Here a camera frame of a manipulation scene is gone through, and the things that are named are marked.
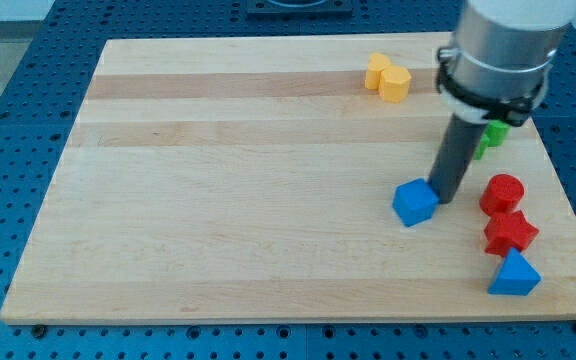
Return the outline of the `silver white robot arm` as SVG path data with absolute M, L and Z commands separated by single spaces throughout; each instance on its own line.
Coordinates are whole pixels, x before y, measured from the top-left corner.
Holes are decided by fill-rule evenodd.
M 576 0 L 466 0 L 439 48 L 436 86 L 453 114 L 519 127 L 545 98 Z

